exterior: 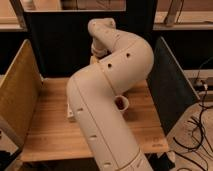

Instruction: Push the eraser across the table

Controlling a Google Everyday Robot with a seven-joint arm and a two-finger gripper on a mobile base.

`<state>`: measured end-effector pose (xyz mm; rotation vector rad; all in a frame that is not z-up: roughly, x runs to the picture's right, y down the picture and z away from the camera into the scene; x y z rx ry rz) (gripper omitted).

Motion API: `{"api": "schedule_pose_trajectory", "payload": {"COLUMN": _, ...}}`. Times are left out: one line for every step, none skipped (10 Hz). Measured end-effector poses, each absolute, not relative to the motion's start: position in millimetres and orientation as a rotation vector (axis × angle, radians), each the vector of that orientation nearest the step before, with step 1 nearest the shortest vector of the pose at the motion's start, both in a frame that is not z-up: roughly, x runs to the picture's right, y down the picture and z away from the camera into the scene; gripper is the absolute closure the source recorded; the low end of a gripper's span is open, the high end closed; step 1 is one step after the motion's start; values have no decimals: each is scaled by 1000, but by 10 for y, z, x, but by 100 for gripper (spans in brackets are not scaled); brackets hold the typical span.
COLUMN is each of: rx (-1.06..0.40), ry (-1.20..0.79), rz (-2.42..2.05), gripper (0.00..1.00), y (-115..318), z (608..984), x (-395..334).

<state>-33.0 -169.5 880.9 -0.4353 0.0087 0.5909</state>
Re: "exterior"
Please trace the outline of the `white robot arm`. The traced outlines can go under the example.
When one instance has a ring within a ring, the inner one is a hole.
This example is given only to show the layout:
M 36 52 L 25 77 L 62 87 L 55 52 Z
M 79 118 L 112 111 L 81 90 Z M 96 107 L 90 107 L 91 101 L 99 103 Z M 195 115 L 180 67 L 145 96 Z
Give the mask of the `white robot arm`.
M 149 75 L 154 54 L 142 37 L 116 28 L 112 18 L 92 19 L 92 53 L 98 61 L 74 73 L 67 101 L 100 171 L 153 171 L 115 100 Z

